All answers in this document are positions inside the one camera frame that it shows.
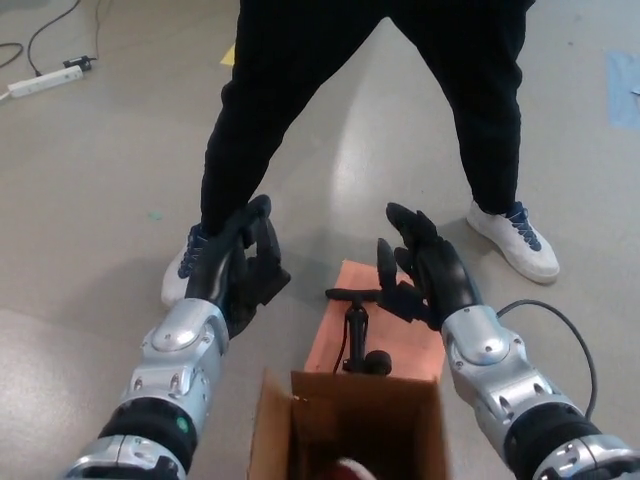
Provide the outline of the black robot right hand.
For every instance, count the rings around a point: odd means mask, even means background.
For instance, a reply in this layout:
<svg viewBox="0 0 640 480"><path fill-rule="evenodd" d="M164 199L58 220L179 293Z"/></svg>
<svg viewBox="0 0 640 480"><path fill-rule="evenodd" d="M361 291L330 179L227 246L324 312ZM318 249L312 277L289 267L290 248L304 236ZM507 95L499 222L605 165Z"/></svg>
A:
<svg viewBox="0 0 640 480"><path fill-rule="evenodd" d="M377 242L377 271L381 287L378 305L407 321L420 320L440 331L446 318L480 305L481 296L453 245L420 210L390 202L386 217L404 245L393 249Z"/></svg>

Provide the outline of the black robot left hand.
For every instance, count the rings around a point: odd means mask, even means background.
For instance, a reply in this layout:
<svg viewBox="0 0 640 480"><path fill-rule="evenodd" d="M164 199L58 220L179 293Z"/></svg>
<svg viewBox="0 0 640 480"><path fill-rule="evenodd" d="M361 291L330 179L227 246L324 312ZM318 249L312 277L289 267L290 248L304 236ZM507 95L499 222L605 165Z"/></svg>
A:
<svg viewBox="0 0 640 480"><path fill-rule="evenodd" d="M237 210L203 249L185 296L206 300L222 312L228 334L242 333L260 305L267 305L291 280L270 220L271 199L259 195Z"/></svg>

